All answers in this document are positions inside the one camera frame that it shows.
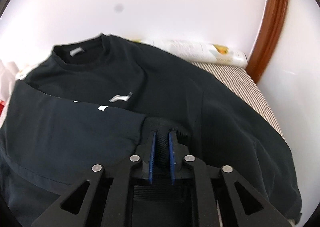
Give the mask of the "black long-sleeve sweatshirt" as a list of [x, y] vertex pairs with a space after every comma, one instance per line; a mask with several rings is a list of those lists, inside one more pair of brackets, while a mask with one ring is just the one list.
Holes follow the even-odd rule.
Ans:
[[170, 176], [170, 132], [203, 155], [204, 79], [18, 80], [1, 127], [1, 226], [33, 226], [92, 166], [113, 167], [156, 132], [152, 181], [135, 182], [131, 226], [193, 226], [191, 196]]

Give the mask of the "red paper shopping bag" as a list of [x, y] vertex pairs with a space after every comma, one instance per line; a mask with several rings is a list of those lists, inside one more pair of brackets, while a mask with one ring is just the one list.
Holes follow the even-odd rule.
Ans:
[[5, 102], [1, 100], [0, 101], [0, 115], [3, 112], [4, 107], [5, 107]]

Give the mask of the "striped beige mattress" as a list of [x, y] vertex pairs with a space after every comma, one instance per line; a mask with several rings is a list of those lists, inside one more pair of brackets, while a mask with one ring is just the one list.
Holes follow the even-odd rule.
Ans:
[[278, 122], [243, 68], [194, 62], [204, 72], [203, 155], [236, 169], [296, 226], [302, 198], [292, 152]]

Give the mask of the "white Miniso paper bag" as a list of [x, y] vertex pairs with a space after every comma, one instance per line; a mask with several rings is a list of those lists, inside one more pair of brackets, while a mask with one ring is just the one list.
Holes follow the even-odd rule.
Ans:
[[1, 102], [7, 102], [16, 81], [16, 74], [19, 72], [16, 63], [1, 61]]

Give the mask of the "brown wooden bed frame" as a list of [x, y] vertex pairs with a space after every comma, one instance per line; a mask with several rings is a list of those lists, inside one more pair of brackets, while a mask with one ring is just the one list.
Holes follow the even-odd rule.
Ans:
[[264, 16], [246, 72], [258, 83], [278, 43], [289, 0], [266, 0]]

